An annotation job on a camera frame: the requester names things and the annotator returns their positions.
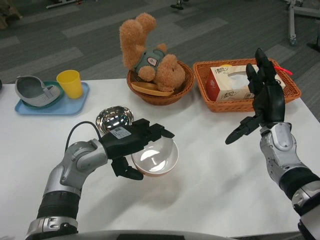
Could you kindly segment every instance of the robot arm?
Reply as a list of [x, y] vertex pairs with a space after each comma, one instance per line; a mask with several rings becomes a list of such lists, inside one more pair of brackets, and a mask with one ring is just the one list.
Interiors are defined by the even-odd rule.
[[320, 178], [297, 156], [297, 141], [291, 124], [284, 122], [284, 92], [275, 80], [276, 71], [261, 49], [255, 54], [259, 71], [251, 64], [246, 73], [249, 90], [254, 94], [255, 116], [241, 121], [226, 139], [233, 143], [261, 126], [260, 148], [266, 159], [267, 171], [273, 181], [292, 201], [301, 216], [298, 228], [307, 240], [320, 240]]
[[129, 166], [125, 156], [143, 150], [150, 141], [155, 142], [162, 136], [174, 137], [163, 126], [149, 126], [149, 123], [140, 119], [110, 131], [100, 140], [79, 141], [69, 147], [67, 142], [63, 160], [49, 175], [37, 218], [31, 222], [25, 239], [41, 240], [77, 233], [82, 187], [89, 174], [107, 164], [108, 159], [112, 159], [111, 166], [117, 177], [142, 180], [143, 174]]

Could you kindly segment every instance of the patch on vest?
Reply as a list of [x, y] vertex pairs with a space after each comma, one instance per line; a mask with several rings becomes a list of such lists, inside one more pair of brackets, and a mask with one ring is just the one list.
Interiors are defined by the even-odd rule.
[[157, 65], [158, 60], [154, 59], [153, 57], [148, 57], [147, 62], [155, 67]]

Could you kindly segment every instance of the black cable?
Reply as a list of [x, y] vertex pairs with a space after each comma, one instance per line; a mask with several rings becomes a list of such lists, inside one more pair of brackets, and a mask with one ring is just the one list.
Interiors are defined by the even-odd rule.
[[98, 130], [98, 128], [96, 127], [96, 125], [95, 125], [93, 122], [91, 122], [91, 121], [82, 121], [82, 122], [79, 122], [77, 125], [75, 125], [75, 126], [71, 129], [71, 131], [70, 131], [70, 133], [69, 133], [69, 136], [68, 136], [68, 138], [67, 138], [67, 140], [66, 140], [64, 152], [66, 152], [67, 149], [68, 149], [68, 147], [69, 147], [69, 141], [70, 141], [70, 138], [71, 138], [72, 133], [73, 133], [74, 130], [75, 130], [78, 126], [80, 126], [81, 124], [90, 124], [90, 125], [92, 125], [92, 126], [94, 127], [94, 130], [96, 131], [96, 134], [98, 135], [99, 141], [101, 142], [101, 135], [100, 135], [99, 130]]

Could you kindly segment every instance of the rectangular wicker basket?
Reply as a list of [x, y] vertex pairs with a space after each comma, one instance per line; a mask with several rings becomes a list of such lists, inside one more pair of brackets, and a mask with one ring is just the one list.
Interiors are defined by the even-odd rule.
[[[274, 66], [280, 66], [275, 60], [270, 58]], [[206, 91], [206, 83], [209, 76], [211, 67], [219, 67], [221, 65], [232, 65], [240, 66], [247, 64], [257, 64], [256, 59], [247, 58], [247, 59], [235, 59], [235, 60], [221, 60], [221, 61], [202, 61], [196, 62], [193, 65], [193, 70], [195, 72], [196, 80], [199, 85], [199, 89], [205, 104], [212, 112], [252, 112], [254, 111], [252, 102], [253, 99], [248, 100], [236, 100], [236, 101], [211, 101], [208, 97]], [[295, 99], [300, 98], [301, 91], [295, 82], [289, 77], [287, 73], [281, 70], [276, 70], [277, 74], [285, 83], [284, 88], [284, 97], [285, 103], [289, 103]]]

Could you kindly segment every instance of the tissue box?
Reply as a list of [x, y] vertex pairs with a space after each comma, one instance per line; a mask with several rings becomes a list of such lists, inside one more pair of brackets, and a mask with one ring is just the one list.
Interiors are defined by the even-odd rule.
[[[279, 81], [282, 89], [285, 83], [277, 74], [275, 79]], [[253, 99], [254, 95], [248, 88], [246, 65], [211, 67], [206, 81], [206, 91], [211, 101], [235, 101]]]

